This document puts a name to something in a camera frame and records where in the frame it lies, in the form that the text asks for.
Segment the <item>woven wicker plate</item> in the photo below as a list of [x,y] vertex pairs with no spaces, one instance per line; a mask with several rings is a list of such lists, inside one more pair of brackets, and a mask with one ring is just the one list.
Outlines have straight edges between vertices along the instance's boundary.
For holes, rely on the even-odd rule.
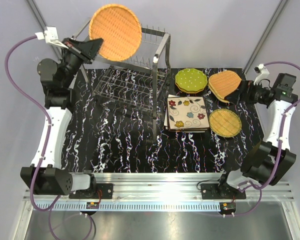
[[219,95],[217,95],[217,94],[215,94],[215,93],[214,93],[214,96],[215,96],[220,102],[222,102],[222,103],[233,104],[232,102],[230,102],[230,101],[228,101],[228,100],[226,100],[226,99],[221,98]]
[[208,87],[213,94],[217,94],[222,99],[225,99],[227,95],[233,93],[239,87],[241,81],[242,79],[237,73],[225,70],[210,76]]
[[99,54],[110,61],[132,57],[142,42],[142,27],[137,16],[124,5],[107,4],[99,8],[89,23],[90,40],[103,39]]

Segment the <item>green rimmed wicker plate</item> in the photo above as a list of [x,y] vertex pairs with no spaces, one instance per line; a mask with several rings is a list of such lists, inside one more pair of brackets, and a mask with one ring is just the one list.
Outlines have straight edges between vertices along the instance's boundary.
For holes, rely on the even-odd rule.
[[242,129],[241,119],[233,111],[216,109],[209,115],[210,129],[220,137],[232,138]]

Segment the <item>green polka dot plate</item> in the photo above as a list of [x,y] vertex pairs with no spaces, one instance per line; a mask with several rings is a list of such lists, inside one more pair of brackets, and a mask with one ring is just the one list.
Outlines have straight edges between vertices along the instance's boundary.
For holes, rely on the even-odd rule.
[[208,85],[207,76],[195,68],[185,68],[175,75],[175,84],[186,90],[198,90]]

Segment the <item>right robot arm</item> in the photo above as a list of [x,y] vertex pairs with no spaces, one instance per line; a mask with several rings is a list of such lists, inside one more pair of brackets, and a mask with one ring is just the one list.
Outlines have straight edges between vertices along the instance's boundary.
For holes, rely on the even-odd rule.
[[268,112],[268,127],[261,140],[242,161],[238,170],[222,174],[216,192],[223,199],[237,197],[248,187],[263,189],[274,186],[296,161],[290,151],[289,131],[294,103],[298,96],[293,93],[296,77],[280,73],[271,88],[260,83],[244,80],[239,88],[228,95],[231,103],[265,105]]

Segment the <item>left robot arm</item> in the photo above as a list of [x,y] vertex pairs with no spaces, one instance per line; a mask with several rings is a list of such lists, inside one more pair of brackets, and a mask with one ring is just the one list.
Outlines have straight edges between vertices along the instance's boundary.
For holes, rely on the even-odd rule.
[[20,177],[33,195],[67,196],[80,191],[87,199],[97,195],[91,172],[71,173],[62,169],[62,150],[72,119],[75,93],[70,87],[84,64],[91,64],[103,44],[102,38],[77,41],[65,38],[59,62],[45,58],[37,65],[44,92],[45,124],[38,151],[30,166],[22,167]]

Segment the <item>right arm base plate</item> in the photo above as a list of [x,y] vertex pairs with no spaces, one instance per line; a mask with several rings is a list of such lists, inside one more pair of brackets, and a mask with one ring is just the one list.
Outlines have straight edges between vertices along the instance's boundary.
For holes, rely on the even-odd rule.
[[245,200],[247,198],[245,192],[230,186],[219,186],[218,183],[201,183],[199,186],[203,200]]

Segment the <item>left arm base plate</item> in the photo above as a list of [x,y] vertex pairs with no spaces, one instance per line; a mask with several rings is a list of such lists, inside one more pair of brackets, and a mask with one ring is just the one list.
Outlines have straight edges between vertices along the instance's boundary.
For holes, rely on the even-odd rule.
[[70,199],[105,199],[111,200],[113,197],[114,185],[112,183],[96,183],[92,188],[77,190],[69,195]]

